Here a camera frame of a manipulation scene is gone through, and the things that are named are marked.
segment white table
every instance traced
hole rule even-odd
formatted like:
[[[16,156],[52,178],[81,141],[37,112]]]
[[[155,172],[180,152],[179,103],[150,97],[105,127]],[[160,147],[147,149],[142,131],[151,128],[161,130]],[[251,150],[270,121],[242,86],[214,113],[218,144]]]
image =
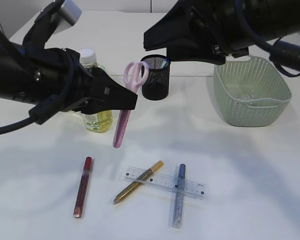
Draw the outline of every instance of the white table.
[[[120,75],[146,54],[143,32],[161,17],[84,11],[47,47],[93,47],[100,63]],[[20,43],[30,26],[11,40]],[[287,39],[300,45],[297,35]],[[173,65],[169,96],[139,97],[120,149],[112,147],[116,123],[107,133],[92,133],[67,113],[0,136],[0,240],[300,240],[300,78],[286,79],[293,98],[272,126],[239,128],[218,115],[211,65]],[[23,119],[30,108],[0,99],[0,126]],[[94,169],[84,218],[76,220],[86,156],[94,157]],[[208,202],[185,198],[182,230],[171,227],[172,193],[144,186],[112,205],[128,184],[128,166],[146,169],[158,160],[165,163],[161,173],[173,175],[184,163],[188,180],[209,187]]]

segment robotic arm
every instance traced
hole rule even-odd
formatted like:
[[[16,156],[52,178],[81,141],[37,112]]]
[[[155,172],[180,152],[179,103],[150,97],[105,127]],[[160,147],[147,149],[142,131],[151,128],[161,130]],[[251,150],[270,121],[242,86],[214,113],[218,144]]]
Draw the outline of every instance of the robotic arm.
[[[29,124],[43,124],[57,112],[95,114],[133,110],[138,96],[113,81],[102,69],[89,73],[71,49],[45,49],[53,33],[73,26],[81,15],[71,0],[54,0],[25,36],[22,45],[0,32],[0,98],[36,106],[29,117],[0,127],[0,134]],[[258,45],[282,68],[300,71],[300,47],[278,40],[300,31],[300,0],[179,0],[144,34],[148,51],[167,48],[171,61],[200,61],[222,65],[227,55],[249,54]]]
[[[41,11],[22,45],[0,32],[0,98],[36,105],[25,120],[0,127],[0,135],[32,123],[41,125],[59,111],[91,115],[135,109],[138,96],[100,68],[88,72],[79,63],[79,53],[44,49],[53,33],[73,26],[80,15],[71,0],[55,0]]]
[[[171,61],[222,65],[226,56],[249,54],[257,45],[288,77],[285,66],[300,72],[300,46],[277,41],[300,31],[300,0],[179,0],[144,34],[146,50],[167,49]]]

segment white bottle cap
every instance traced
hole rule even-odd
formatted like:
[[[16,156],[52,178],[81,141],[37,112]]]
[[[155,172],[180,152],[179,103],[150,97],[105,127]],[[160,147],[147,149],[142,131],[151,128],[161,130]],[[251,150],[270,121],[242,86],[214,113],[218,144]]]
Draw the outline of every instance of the white bottle cap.
[[[83,66],[93,65],[97,62],[97,56],[93,49],[91,48],[83,48],[78,50],[80,53],[80,63]]]

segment green basket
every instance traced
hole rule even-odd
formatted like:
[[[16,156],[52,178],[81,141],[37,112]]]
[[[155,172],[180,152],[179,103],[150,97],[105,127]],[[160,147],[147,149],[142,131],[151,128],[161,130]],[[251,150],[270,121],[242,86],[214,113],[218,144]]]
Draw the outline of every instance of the green basket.
[[[227,61],[214,67],[217,104],[230,125],[265,127],[283,113],[292,97],[278,71],[264,58]]]

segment clear ruler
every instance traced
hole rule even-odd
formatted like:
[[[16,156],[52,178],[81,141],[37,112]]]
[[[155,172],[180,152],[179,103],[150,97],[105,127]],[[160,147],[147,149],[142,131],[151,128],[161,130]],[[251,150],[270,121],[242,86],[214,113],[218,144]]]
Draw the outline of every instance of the clear ruler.
[[[172,193],[178,192],[178,176],[175,177],[154,172],[147,180],[138,180],[137,178],[145,171],[144,169],[130,166],[124,174],[124,179]],[[206,198],[206,190],[207,187],[205,184],[186,180],[183,194],[191,198],[203,200]]]

